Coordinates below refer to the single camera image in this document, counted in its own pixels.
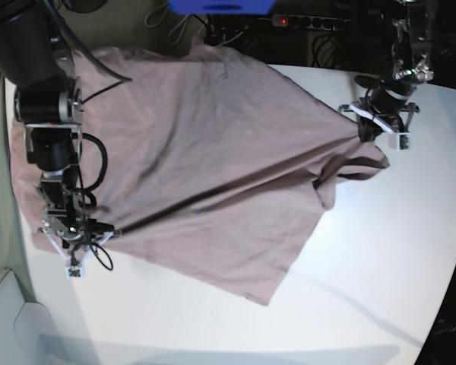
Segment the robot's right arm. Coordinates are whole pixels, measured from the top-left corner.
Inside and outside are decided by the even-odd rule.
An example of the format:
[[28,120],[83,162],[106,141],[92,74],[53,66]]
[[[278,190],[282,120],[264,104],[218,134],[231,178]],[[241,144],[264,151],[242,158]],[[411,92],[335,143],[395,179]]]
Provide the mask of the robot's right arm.
[[116,230],[89,215],[108,157],[104,144],[82,131],[86,101],[70,45],[118,84],[131,80],[92,54],[54,2],[0,1],[0,73],[16,86],[14,114],[24,128],[27,162],[41,172],[42,232],[74,258],[79,250],[96,253]]

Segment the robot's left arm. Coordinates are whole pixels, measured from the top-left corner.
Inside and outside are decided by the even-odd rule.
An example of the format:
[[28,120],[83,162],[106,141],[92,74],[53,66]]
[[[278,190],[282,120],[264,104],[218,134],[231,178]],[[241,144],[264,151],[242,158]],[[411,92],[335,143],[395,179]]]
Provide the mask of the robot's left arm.
[[390,1],[382,12],[391,38],[390,65],[374,78],[357,75],[366,92],[349,110],[356,114],[360,141],[383,133],[396,138],[398,150],[410,147],[410,124],[420,108],[410,98],[417,87],[434,78],[432,70],[432,1]]

